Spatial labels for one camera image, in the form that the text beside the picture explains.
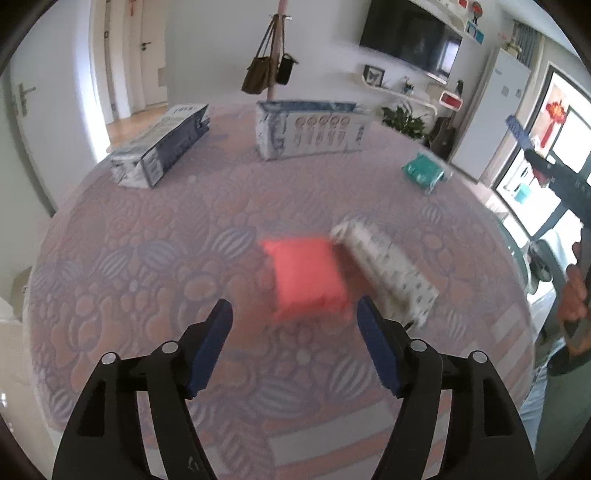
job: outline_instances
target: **blue and white box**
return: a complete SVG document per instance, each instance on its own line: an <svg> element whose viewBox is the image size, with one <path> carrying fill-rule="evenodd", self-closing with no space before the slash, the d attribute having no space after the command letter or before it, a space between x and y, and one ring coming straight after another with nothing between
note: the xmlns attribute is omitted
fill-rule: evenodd
<svg viewBox="0 0 591 480"><path fill-rule="evenodd" d="M119 185L153 188L177 160L209 130L208 105L176 105L108 159Z"/></svg>
<svg viewBox="0 0 591 480"><path fill-rule="evenodd" d="M372 115L356 103L258 102L256 141L264 160L363 149Z"/></svg>

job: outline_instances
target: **white patterned package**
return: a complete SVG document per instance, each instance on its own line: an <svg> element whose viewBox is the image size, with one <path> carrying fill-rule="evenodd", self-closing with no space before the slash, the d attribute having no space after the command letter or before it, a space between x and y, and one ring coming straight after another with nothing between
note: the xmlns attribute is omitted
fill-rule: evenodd
<svg viewBox="0 0 591 480"><path fill-rule="evenodd" d="M330 236L349 250L375 288L384 318L403 325L425 324L439 292L388 235L370 222L348 220L334 227Z"/></svg>
<svg viewBox="0 0 591 480"><path fill-rule="evenodd" d="M264 160L363 149L372 122L356 103L258 102L256 141Z"/></svg>

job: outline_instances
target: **wall shelf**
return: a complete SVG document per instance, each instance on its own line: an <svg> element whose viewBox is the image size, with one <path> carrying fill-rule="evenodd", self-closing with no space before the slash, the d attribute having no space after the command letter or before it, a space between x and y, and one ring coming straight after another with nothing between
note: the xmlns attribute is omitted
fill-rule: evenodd
<svg viewBox="0 0 591 480"><path fill-rule="evenodd" d="M457 30L460 35L464 34L468 11L458 5L457 0L426 0L435 5L441 12L449 17L451 26Z"/></svg>
<svg viewBox="0 0 591 480"><path fill-rule="evenodd" d="M418 99L418 98L415 98L412 96L404 95L403 93L396 92L395 90L392 90L390 88L376 87L374 85L370 85L365 81L365 78L363 77L363 75L361 75L359 73L354 73L353 79L354 79L355 83L357 83L358 85L361 85L361 86L364 86L367 88L371 88L372 90L377 90L382 93L387 93L388 95L391 95L396 98L400 98L401 100L416 103L416 104L421 105L425 108L428 108L429 110L433 110L433 113L435 114L435 116L437 116L437 107L425 100L421 100L421 99Z"/></svg>

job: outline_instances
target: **brown tote bag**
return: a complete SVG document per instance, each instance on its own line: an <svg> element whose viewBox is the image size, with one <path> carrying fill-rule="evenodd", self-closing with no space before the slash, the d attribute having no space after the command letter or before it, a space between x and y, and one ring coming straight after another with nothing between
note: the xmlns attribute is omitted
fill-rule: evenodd
<svg viewBox="0 0 591 480"><path fill-rule="evenodd" d="M242 84L242 91L245 93L250 93L252 95L259 95L261 94L266 88L269 86L269 81L271 80L271 57L267 57L267 48L269 47L269 42L271 42L271 52L273 51L273 44L275 42L275 29L277 28L277 21L279 19L279 15L275 15L271 23L269 24L269 28L267 28L267 33L262 39L261 46L259 47L255 58L252 60L251 66L248 67L248 73L246 74L246 78L244 78L244 83ZM265 45L265 50L263 51L263 56L260 57L262 46L267 42Z"/></svg>

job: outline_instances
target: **tv screen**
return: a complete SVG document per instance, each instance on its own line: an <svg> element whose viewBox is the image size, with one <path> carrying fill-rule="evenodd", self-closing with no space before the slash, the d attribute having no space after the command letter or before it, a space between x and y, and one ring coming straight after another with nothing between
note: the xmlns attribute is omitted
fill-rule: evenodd
<svg viewBox="0 0 591 480"><path fill-rule="evenodd" d="M462 36L410 0L373 0L360 45L447 83Z"/></svg>

